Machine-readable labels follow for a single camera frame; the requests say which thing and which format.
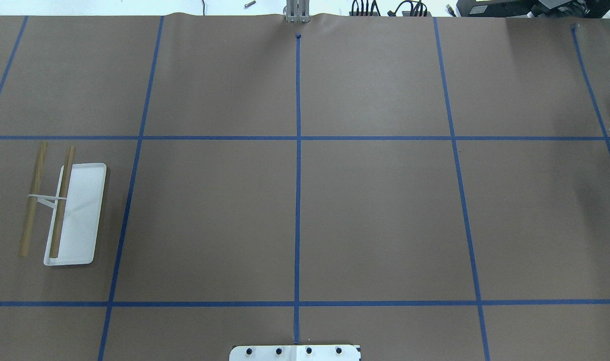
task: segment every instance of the wooden dowel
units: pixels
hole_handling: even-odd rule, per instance
[[[46,160],[46,148],[48,144],[45,141],[40,142],[35,158],[35,166],[33,168],[33,180],[31,181],[31,189],[29,194],[38,194],[42,183],[42,171],[44,170],[44,161]],[[28,256],[28,248],[31,242],[31,233],[33,232],[33,223],[35,221],[35,208],[37,206],[37,198],[28,197],[26,202],[25,224],[22,229],[22,238],[20,239],[20,257]]]
[[[60,194],[58,197],[66,198],[69,195],[69,182],[71,182],[71,169],[73,168],[73,156],[75,147],[69,147],[69,153],[64,163],[62,171],[62,182],[60,183]],[[62,237],[62,224],[64,223],[64,210],[66,209],[66,199],[58,199],[58,206],[55,208],[55,222],[53,224],[53,234],[51,236],[50,258],[58,258],[60,253],[60,238]]]

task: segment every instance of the black cable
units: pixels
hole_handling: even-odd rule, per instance
[[[445,11],[450,14],[453,18],[456,18],[456,13],[454,13],[454,9],[450,6],[450,4],[445,5]]]
[[[370,16],[374,16],[374,8],[376,8],[376,14],[381,16],[381,10],[379,10],[378,4],[376,4],[376,0],[372,2],[372,9],[370,10]]]
[[[396,7],[396,10],[390,10],[387,12],[388,16],[396,16],[396,13],[401,8],[401,5],[405,3],[410,4],[410,16],[422,16],[420,15],[419,11],[423,11],[423,9],[425,9],[425,14],[423,16],[427,16],[427,6],[422,4],[420,0],[418,2],[415,2],[414,0],[403,0],[399,6]]]

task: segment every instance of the blue tape line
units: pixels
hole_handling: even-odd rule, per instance
[[[463,178],[461,177],[461,163],[459,162],[459,150],[456,146],[456,138],[454,137],[454,122],[452,121],[452,109],[450,107],[450,98],[447,92],[447,79],[445,78],[445,66],[443,64],[443,54],[441,51],[441,40],[438,34],[438,23],[434,20],[434,34],[436,38],[436,51],[438,54],[438,64],[441,70],[441,81],[443,83],[443,96],[445,98],[445,111],[447,112],[447,122],[450,127],[450,136],[452,137],[452,153],[454,154],[454,166],[456,168],[456,179],[459,182],[459,196],[461,197],[461,209],[464,216],[464,226],[466,228],[466,238],[468,240],[468,252],[470,254],[470,267],[472,268],[472,279],[475,286],[475,296],[477,301],[481,301],[481,290],[479,287],[479,275],[477,273],[477,261],[475,260],[475,248],[472,243],[472,233],[470,232],[470,218],[468,217],[468,204],[466,204],[466,192],[464,192]],[[484,347],[484,357],[486,361],[490,361],[490,350],[488,348],[488,332],[486,332],[486,319],[484,318],[484,308],[477,306],[479,311],[479,325],[481,328],[481,339]]]
[[[305,135],[304,141],[449,141],[449,136],[434,135]]]
[[[303,307],[477,306],[477,301],[301,301]]]
[[[145,135],[145,140],[295,141],[293,135]]]
[[[505,136],[505,135],[456,135],[457,141],[603,141],[603,137],[540,137],[540,136]]]
[[[24,30],[26,28],[26,22],[28,21],[28,16],[25,16],[22,21],[22,26],[20,27],[20,32],[18,33],[18,38],[16,38],[16,43],[13,45],[13,50],[11,51],[11,56],[9,57],[9,61],[7,61],[7,67],[4,69],[4,73],[2,74],[2,80],[0,80],[0,96],[2,96],[2,90],[4,89],[4,84],[7,82],[7,76],[9,75],[9,71],[11,70],[11,64],[13,64],[13,59],[16,57],[16,52],[18,52],[18,47],[20,45],[20,40],[22,40],[22,34],[24,34]]]
[[[137,135],[0,135],[0,140],[138,140]]]
[[[114,307],[293,307],[292,301],[113,302]]]
[[[497,299],[444,301],[299,301],[302,307],[423,307],[423,306],[531,306],[557,304],[610,304],[610,299]],[[0,301],[0,307],[294,307],[293,301]]]
[[[586,87],[588,89],[588,94],[590,94],[590,99],[592,101],[592,107],[594,108],[594,113],[597,115],[597,121],[599,121],[599,126],[601,128],[601,134],[603,134],[603,139],[606,141],[606,148],[608,148],[608,155],[610,155],[610,140],[608,139],[608,133],[606,132],[606,127],[603,124],[603,119],[601,118],[601,112],[599,111],[599,106],[597,105],[597,99],[594,96],[594,91],[592,91],[592,86],[590,85],[590,79],[588,78],[588,74],[585,70],[584,59],[582,58],[582,52],[579,48],[579,43],[577,41],[576,34],[577,25],[573,25],[570,27],[570,32],[573,35],[573,43],[575,44],[575,51],[577,53],[577,59],[579,60],[579,66],[582,69],[582,75],[584,76],[584,81],[586,83]]]
[[[300,33],[296,33],[296,210],[294,222],[294,344],[300,340]]]
[[[537,304],[610,304],[610,299],[501,299],[482,301],[483,306],[530,306]]]
[[[109,291],[108,302],[109,305],[106,307],[105,324],[102,331],[102,338],[100,340],[100,347],[98,352],[98,361],[102,361],[104,358],[104,350],[106,347],[106,337],[108,335],[108,327],[111,322],[111,311],[112,303],[115,298],[115,286],[117,285],[117,275],[120,270],[120,261],[122,260],[122,249],[124,247],[124,236],[126,235],[126,225],[129,220],[129,213],[131,209],[131,199],[133,198],[133,187],[135,187],[135,178],[138,170],[138,163],[140,161],[140,149],[142,149],[142,135],[144,133],[144,126],[146,125],[146,115],[149,108],[149,98],[151,97],[151,89],[154,85],[154,73],[156,73],[156,61],[158,59],[158,50],[160,48],[160,39],[163,34],[163,24],[165,23],[165,17],[160,17],[160,23],[158,24],[158,36],[156,37],[156,47],[154,48],[154,59],[151,61],[151,72],[149,74],[149,84],[147,85],[146,96],[144,99],[144,107],[142,109],[142,121],[140,122],[140,137],[138,144],[135,147],[135,155],[133,156],[133,169],[131,169],[131,181],[129,182],[129,191],[126,196],[126,205],[124,206],[124,218],[122,219],[122,228],[120,230],[120,240],[117,244],[117,254],[115,256],[115,263],[113,269],[113,277],[111,279],[111,289]]]
[[[106,338],[108,336],[108,326],[111,322],[111,312],[112,311],[113,311],[113,308],[111,307],[111,305],[106,307],[105,323],[104,323],[104,326],[102,327],[102,338],[100,339],[100,348],[98,350],[98,361],[102,361],[102,359],[104,359],[104,350],[106,348]]]
[[[106,307],[108,302],[93,301],[0,301],[0,307]]]
[[[0,135],[0,140],[215,140],[215,141],[605,141],[605,137],[506,135]]]

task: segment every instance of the white tray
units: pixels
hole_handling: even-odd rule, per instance
[[[64,167],[60,169],[58,191],[55,194],[60,194],[63,169]],[[60,254],[58,254],[58,258],[49,257],[53,224],[55,223],[55,210],[53,210],[51,228],[46,240],[46,251],[44,252],[44,265],[85,265],[93,261],[105,178],[106,165],[104,163],[73,165],[69,194],[64,210]]]

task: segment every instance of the grid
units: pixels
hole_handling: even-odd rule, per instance
[[[23,32],[28,22],[28,17],[25,17],[21,28],[14,44],[13,50],[9,57],[9,61],[5,68],[2,80],[0,81],[0,97],[3,95],[3,88],[9,75],[9,71],[12,70],[12,63],[18,46],[23,36]],[[600,124],[602,136],[597,137],[556,137],[556,136],[465,136],[456,135],[454,130],[454,123],[452,121],[452,110],[449,99],[449,87],[445,75],[445,68],[443,65],[443,55],[440,42],[440,34],[438,29],[438,23],[436,18],[433,19],[434,32],[436,40],[436,51],[438,52],[438,61],[440,64],[440,74],[442,78],[443,95],[445,97],[445,110],[447,114],[447,121],[449,124],[450,136],[307,136],[302,135],[301,132],[301,104],[300,104],[300,55],[301,55],[301,42],[307,41],[296,33],[295,35],[295,118],[296,118],[296,136],[226,136],[226,135],[145,135],[144,129],[147,121],[147,111],[149,108],[149,99],[151,98],[151,89],[154,84],[154,75],[156,73],[156,63],[158,59],[159,47],[161,43],[161,37],[163,34],[163,25],[165,23],[165,17],[161,17],[159,20],[158,35],[156,38],[156,47],[154,48],[153,60],[151,62],[151,71],[149,73],[149,80],[147,84],[146,98],[144,101],[144,109],[142,110],[142,119],[140,122],[139,134],[137,136],[122,136],[122,135],[89,135],[89,136],[75,136],[75,135],[0,135],[0,139],[67,139],[67,140],[133,140],[137,141],[135,149],[135,157],[133,159],[133,167],[131,170],[130,183],[128,188],[128,195],[126,197],[126,206],[124,208],[124,215],[122,220],[122,228],[119,238],[119,244],[117,246],[117,254],[115,258],[114,271],[112,275],[112,281],[110,285],[110,293],[106,302],[85,302],[85,301],[0,301],[0,306],[52,306],[52,307],[98,307],[106,308],[105,322],[103,327],[103,334],[101,336],[101,343],[98,352],[98,359],[103,359],[106,339],[109,332],[109,326],[111,322],[111,315],[113,308],[119,307],[209,307],[209,308],[220,308],[220,307],[289,307],[293,308],[293,338],[294,343],[300,342],[300,307],[328,307],[328,306],[476,306],[479,315],[479,326],[482,338],[482,347],[484,350],[484,357],[486,360],[491,359],[488,336],[486,332],[486,320],[484,317],[484,306],[501,306],[501,305],[552,305],[552,304],[610,304],[610,299],[482,299],[479,275],[477,272],[477,262],[475,257],[475,249],[473,246],[472,232],[470,230],[470,219],[468,216],[468,204],[466,202],[467,194],[464,190],[464,181],[461,172],[461,162],[459,157],[459,141],[599,141],[605,142],[608,150],[608,156],[610,157],[610,136],[606,131],[601,113],[597,105],[597,100],[594,95],[589,77],[587,75],[584,60],[578,39],[576,35],[576,27],[571,27],[571,40],[574,43],[576,55],[580,65],[580,70],[587,86],[587,91],[590,100],[593,105],[594,112],[597,117],[597,121]],[[124,238],[127,231],[127,224],[130,214],[131,199],[133,197],[133,189],[135,187],[136,175],[138,171],[138,162],[140,158],[140,151],[142,149],[142,142],[145,140],[261,140],[261,141],[293,141],[296,145],[296,170],[295,170],[295,229],[294,229],[294,289],[293,289],[293,301],[152,301],[152,302],[140,302],[140,301],[115,301],[115,289],[117,286],[117,279],[120,270],[120,263],[122,257],[122,250],[124,247]],[[461,208],[463,213],[463,222],[466,230],[466,240],[468,243],[468,252],[470,256],[470,266],[473,277],[473,287],[475,291],[475,300],[436,300],[436,301],[301,301],[300,299],[300,195],[301,195],[301,155],[302,155],[302,142],[303,141],[449,141],[452,147],[452,154],[454,157],[454,166],[456,171],[457,183],[459,186],[459,196],[461,200]]]

